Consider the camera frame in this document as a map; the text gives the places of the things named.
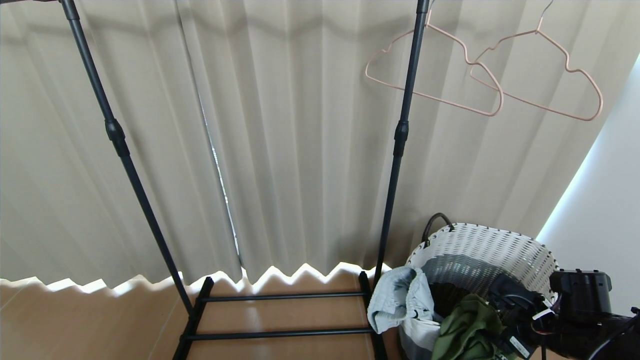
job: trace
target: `vertical pole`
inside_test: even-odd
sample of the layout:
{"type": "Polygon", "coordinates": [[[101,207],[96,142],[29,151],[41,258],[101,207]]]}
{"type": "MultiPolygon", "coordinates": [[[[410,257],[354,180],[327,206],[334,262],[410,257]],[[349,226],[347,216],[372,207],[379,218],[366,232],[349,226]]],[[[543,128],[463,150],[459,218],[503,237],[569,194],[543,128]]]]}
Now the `vertical pole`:
{"type": "Polygon", "coordinates": [[[133,165],[133,161],[131,160],[129,148],[127,147],[127,143],[125,142],[124,131],[122,130],[122,127],[120,126],[118,121],[113,117],[113,112],[111,111],[111,107],[109,106],[107,95],[104,92],[102,83],[100,82],[100,77],[98,76],[98,71],[95,68],[91,52],[89,51],[89,45],[87,44],[86,38],[84,37],[84,31],[82,29],[82,24],[80,23],[80,16],[78,15],[76,4],[74,3],[74,0],[61,0],[60,3],[62,4],[62,8],[65,11],[67,20],[69,20],[69,24],[71,25],[71,31],[74,34],[78,50],[80,51],[80,56],[82,57],[84,68],[89,75],[89,81],[91,82],[91,86],[93,87],[93,92],[95,93],[95,97],[98,100],[98,104],[100,104],[100,110],[102,110],[102,114],[104,115],[104,124],[107,130],[107,135],[109,136],[109,140],[111,140],[111,142],[113,143],[113,146],[116,149],[116,153],[122,161],[122,165],[127,172],[127,176],[129,177],[131,186],[136,193],[136,197],[138,198],[140,207],[142,208],[142,211],[147,218],[147,222],[149,224],[149,227],[151,228],[151,232],[153,233],[154,238],[156,239],[156,243],[158,245],[158,248],[160,249],[160,253],[162,254],[164,262],[166,263],[166,267],[171,273],[173,283],[178,289],[178,294],[180,295],[180,298],[184,303],[184,307],[186,308],[187,313],[189,313],[189,316],[191,316],[193,314],[193,306],[191,305],[191,301],[187,296],[187,291],[184,289],[182,279],[180,279],[178,269],[175,267],[171,252],[166,245],[166,241],[164,240],[164,236],[162,235],[162,231],[160,230],[160,226],[158,225],[153,209],[149,204],[145,189],[144,187],[142,187],[142,183],[140,182],[140,178],[138,177],[136,167],[133,165]]]}
{"type": "Polygon", "coordinates": [[[389,236],[389,226],[391,225],[391,213],[394,209],[394,200],[396,199],[396,188],[398,185],[398,175],[400,174],[400,162],[404,154],[404,145],[409,135],[409,109],[411,107],[411,98],[413,95],[413,85],[415,84],[415,73],[418,70],[418,57],[420,56],[420,47],[422,45],[422,37],[424,35],[424,24],[426,21],[427,11],[429,10],[429,0],[418,0],[418,8],[415,17],[415,28],[413,29],[413,42],[411,44],[411,54],[409,56],[409,67],[406,73],[406,84],[404,86],[404,97],[402,102],[402,110],[400,112],[400,121],[396,127],[394,140],[394,160],[391,164],[391,176],[389,179],[389,189],[387,192],[387,203],[385,205],[385,216],[382,220],[382,232],[380,234],[380,247],[378,249],[378,262],[376,263],[376,273],[373,280],[373,286],[378,283],[382,273],[382,262],[385,260],[385,249],[387,248],[387,238],[389,236]]]}

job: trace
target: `white wall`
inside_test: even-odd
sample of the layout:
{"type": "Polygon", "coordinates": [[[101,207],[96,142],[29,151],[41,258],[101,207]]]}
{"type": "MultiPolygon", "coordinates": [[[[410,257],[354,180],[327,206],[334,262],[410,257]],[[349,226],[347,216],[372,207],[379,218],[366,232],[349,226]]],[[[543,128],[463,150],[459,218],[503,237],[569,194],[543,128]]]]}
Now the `white wall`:
{"type": "Polygon", "coordinates": [[[538,236],[562,268],[611,276],[611,306],[640,306],[640,59],[580,170],[538,236]]]}

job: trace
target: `clothes hanger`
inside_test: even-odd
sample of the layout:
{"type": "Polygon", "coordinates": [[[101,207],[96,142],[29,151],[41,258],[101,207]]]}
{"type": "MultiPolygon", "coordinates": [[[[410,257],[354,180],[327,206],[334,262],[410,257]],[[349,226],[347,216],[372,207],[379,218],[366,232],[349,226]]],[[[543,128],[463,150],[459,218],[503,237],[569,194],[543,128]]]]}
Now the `clothes hanger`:
{"type": "MultiPolygon", "coordinates": [[[[428,13],[427,13],[427,22],[426,22],[426,24],[424,25],[424,26],[425,26],[425,28],[431,28],[431,29],[434,29],[435,31],[437,31],[437,32],[439,32],[439,33],[441,33],[441,34],[445,35],[446,37],[451,38],[452,40],[454,40],[455,42],[457,42],[458,44],[460,44],[460,46],[462,46],[462,49],[464,50],[464,53],[465,53],[465,62],[466,62],[467,64],[471,65],[472,67],[473,67],[473,65],[478,65],[478,66],[482,67],[482,68],[484,69],[484,71],[486,71],[486,73],[489,75],[489,77],[491,77],[491,80],[493,81],[493,84],[495,85],[495,87],[494,87],[494,86],[490,86],[490,87],[491,87],[492,89],[494,89],[494,90],[498,91],[498,94],[500,95],[500,103],[498,103],[498,108],[497,108],[493,113],[488,113],[488,112],[485,112],[485,111],[482,111],[482,110],[478,110],[478,109],[470,108],[470,107],[465,106],[465,105],[462,105],[462,104],[458,104],[458,103],[456,103],[456,102],[452,102],[452,101],[448,101],[448,100],[445,100],[445,99],[441,99],[441,98],[439,98],[439,97],[435,97],[435,96],[431,96],[431,95],[423,94],[423,93],[421,93],[421,92],[414,91],[413,93],[414,93],[415,95],[418,95],[418,96],[422,96],[422,97],[426,97],[426,98],[428,98],[428,99],[432,99],[432,100],[436,100],[436,101],[444,102],[445,104],[449,104],[449,105],[451,105],[451,106],[455,106],[455,107],[457,107],[457,108],[461,108],[461,109],[464,109],[464,110],[473,111],[474,113],[478,113],[478,114],[485,115],[485,116],[488,116],[488,117],[496,116],[496,115],[498,114],[498,112],[500,112],[500,110],[502,109],[502,103],[504,102],[504,92],[502,91],[502,88],[500,87],[500,84],[498,83],[498,81],[495,79],[495,76],[493,76],[493,74],[491,73],[491,71],[489,70],[489,68],[488,68],[485,64],[483,64],[482,62],[480,62],[480,61],[478,61],[478,60],[476,60],[476,61],[469,61],[468,51],[467,51],[467,46],[465,45],[465,43],[464,43],[462,40],[458,39],[457,37],[455,37],[455,36],[451,35],[450,33],[446,32],[446,31],[444,31],[444,30],[442,30],[442,29],[440,29],[440,28],[437,28],[436,26],[431,25],[431,24],[429,23],[429,22],[430,22],[430,20],[431,20],[431,12],[433,11],[433,4],[434,4],[434,3],[435,3],[435,0],[433,0],[433,1],[431,2],[431,7],[430,7],[430,9],[429,9],[429,11],[428,11],[428,13]]],[[[389,44],[389,47],[388,47],[386,50],[381,49],[381,50],[379,50],[377,53],[373,54],[373,56],[371,57],[371,59],[369,59],[369,62],[367,62],[367,66],[366,66],[366,67],[365,67],[365,69],[364,69],[364,74],[365,74],[365,76],[366,76],[367,78],[369,78],[369,79],[371,79],[371,80],[373,80],[373,81],[377,82],[377,83],[382,84],[382,85],[389,86],[389,87],[391,87],[391,88],[398,89],[398,90],[404,90],[404,88],[402,88],[402,87],[400,87],[400,86],[395,86],[395,85],[392,85],[392,84],[390,84],[390,83],[386,83],[386,82],[384,82],[384,81],[382,81],[382,80],[379,80],[379,79],[376,79],[376,78],[374,78],[374,77],[370,76],[370,75],[369,75],[369,65],[370,65],[370,64],[371,64],[371,62],[372,62],[373,60],[375,60],[375,59],[378,57],[378,55],[380,55],[381,53],[385,53],[385,54],[387,54],[389,51],[391,51],[391,48],[394,46],[394,43],[395,43],[396,41],[400,40],[401,38],[405,37],[406,35],[409,35],[410,33],[413,33],[413,30],[409,30],[409,31],[407,31],[406,33],[404,33],[404,34],[400,35],[399,37],[397,37],[397,38],[393,39],[393,41],[391,41],[391,44],[389,44]]]]}
{"type": "MultiPolygon", "coordinates": [[[[542,36],[544,39],[549,41],[551,44],[553,44],[555,47],[557,47],[560,51],[563,52],[564,58],[565,58],[565,61],[564,61],[564,70],[565,71],[567,71],[567,72],[580,72],[582,75],[584,75],[587,78],[587,80],[589,80],[589,82],[591,83],[593,88],[596,90],[596,93],[598,94],[598,110],[596,111],[596,113],[592,117],[588,117],[588,118],[587,117],[580,117],[580,116],[572,115],[572,114],[569,114],[569,113],[564,113],[562,111],[558,111],[558,110],[555,110],[555,109],[551,109],[551,108],[548,108],[546,106],[542,106],[540,104],[536,104],[534,102],[525,100],[525,99],[523,99],[521,97],[517,97],[517,96],[515,96],[513,94],[510,94],[508,92],[504,92],[504,95],[512,97],[512,98],[514,98],[516,100],[520,100],[520,101],[522,101],[522,102],[524,102],[526,104],[533,105],[533,106],[535,106],[537,108],[541,108],[543,110],[551,111],[552,113],[564,115],[566,117],[571,117],[573,119],[578,119],[578,120],[583,120],[583,121],[591,121],[591,120],[595,119],[602,112],[603,100],[602,100],[602,92],[600,91],[600,88],[598,88],[598,85],[595,83],[595,81],[593,81],[593,78],[591,77],[591,75],[589,75],[586,71],[584,71],[582,69],[571,69],[571,68],[569,68],[569,52],[564,47],[562,47],[560,44],[558,44],[555,40],[550,38],[547,34],[543,33],[542,30],[540,30],[540,26],[542,25],[542,19],[545,16],[545,12],[549,8],[549,6],[551,6],[551,4],[553,4],[553,3],[554,3],[554,0],[551,0],[551,2],[547,5],[547,7],[542,11],[542,15],[540,15],[540,21],[538,22],[538,27],[536,29],[530,30],[530,31],[525,31],[523,33],[518,33],[518,34],[515,34],[515,35],[511,35],[509,37],[502,38],[502,39],[498,40],[498,42],[493,47],[487,47],[483,52],[481,52],[480,55],[476,58],[476,61],[478,61],[487,51],[496,50],[496,48],[498,48],[500,43],[505,41],[505,40],[507,40],[507,39],[516,38],[516,37],[522,37],[522,36],[529,35],[529,34],[535,34],[535,35],[542,36]]],[[[494,90],[498,90],[493,85],[485,83],[484,81],[482,81],[479,78],[475,77],[473,75],[473,69],[474,69],[474,67],[471,66],[471,69],[469,70],[469,75],[471,75],[472,78],[474,78],[475,80],[479,81],[480,83],[482,83],[482,84],[484,84],[486,86],[489,86],[490,88],[492,88],[494,90]]]]}

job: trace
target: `laundry basket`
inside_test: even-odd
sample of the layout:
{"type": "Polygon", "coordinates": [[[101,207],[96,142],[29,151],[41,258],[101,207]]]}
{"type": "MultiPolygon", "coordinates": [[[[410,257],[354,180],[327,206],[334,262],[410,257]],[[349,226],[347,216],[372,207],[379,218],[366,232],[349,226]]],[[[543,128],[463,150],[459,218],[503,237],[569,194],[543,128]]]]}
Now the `laundry basket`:
{"type": "MultiPolygon", "coordinates": [[[[506,274],[530,291],[537,291],[554,302],[549,276],[559,267],[544,245],[528,236],[492,227],[455,223],[441,213],[434,215],[427,224],[423,242],[412,252],[407,265],[422,268],[431,288],[435,312],[448,316],[453,307],[469,293],[487,299],[489,287],[500,274],[506,274]],[[433,221],[442,217],[447,226],[428,236],[433,221]]],[[[513,312],[500,314],[503,322],[509,322],[513,312]]],[[[400,331],[405,354],[425,354],[419,346],[426,336],[416,334],[417,324],[404,323],[400,331]]]]}

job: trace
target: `basket handle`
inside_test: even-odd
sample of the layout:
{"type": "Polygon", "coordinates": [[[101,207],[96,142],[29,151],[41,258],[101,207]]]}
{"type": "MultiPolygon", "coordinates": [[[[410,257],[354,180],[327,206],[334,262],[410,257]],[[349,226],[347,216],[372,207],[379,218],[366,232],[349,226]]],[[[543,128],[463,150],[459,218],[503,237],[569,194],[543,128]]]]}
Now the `basket handle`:
{"type": "Polygon", "coordinates": [[[453,227],[453,224],[451,223],[451,221],[449,221],[447,215],[443,213],[436,213],[429,219],[429,222],[427,222],[427,226],[424,228],[424,233],[422,233],[422,242],[425,243],[425,247],[431,245],[431,242],[429,241],[429,231],[431,230],[431,225],[433,225],[433,222],[437,218],[442,218],[447,223],[447,225],[449,226],[449,232],[455,230],[455,227],[453,227]]]}

